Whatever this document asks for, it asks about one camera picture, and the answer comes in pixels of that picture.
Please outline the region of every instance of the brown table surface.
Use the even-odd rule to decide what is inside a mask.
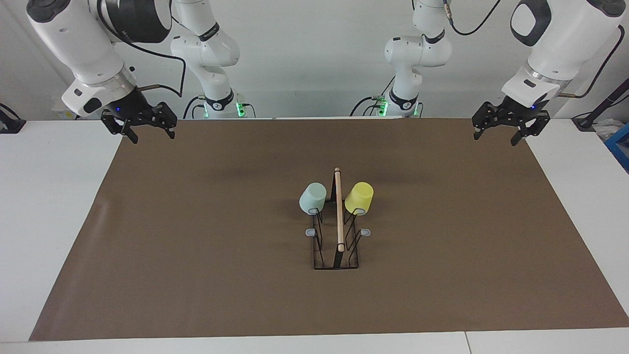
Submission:
[[[439,119],[137,131],[31,340],[629,326],[508,128],[478,142],[469,120]],[[345,194],[359,181],[376,191],[358,270],[313,270],[304,236],[299,196],[314,181],[329,190],[334,167]]]

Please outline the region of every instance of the light blue cup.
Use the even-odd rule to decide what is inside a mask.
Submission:
[[[316,215],[323,210],[328,191],[321,183],[310,184],[299,199],[299,206],[304,213]]]

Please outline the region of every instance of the green light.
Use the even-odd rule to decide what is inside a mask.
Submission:
[[[389,102],[382,101],[382,106],[380,110],[378,111],[378,114],[380,115],[380,117],[385,117],[387,115],[388,109],[389,109]]]
[[[238,116],[240,118],[247,115],[247,113],[245,112],[245,107],[243,107],[243,105],[240,102],[236,102],[236,109],[238,110]]]

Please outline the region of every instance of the yellow cup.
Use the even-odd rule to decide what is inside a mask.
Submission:
[[[358,182],[345,199],[345,208],[354,215],[364,215],[369,211],[373,198],[374,188],[369,183]]]

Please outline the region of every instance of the brown mat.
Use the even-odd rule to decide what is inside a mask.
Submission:
[[[434,119],[138,134],[119,148],[31,340],[629,326],[510,129],[479,142],[468,120]],[[345,194],[374,186],[360,219],[373,235],[359,270],[314,271],[298,198],[313,181],[329,188],[336,166]]]

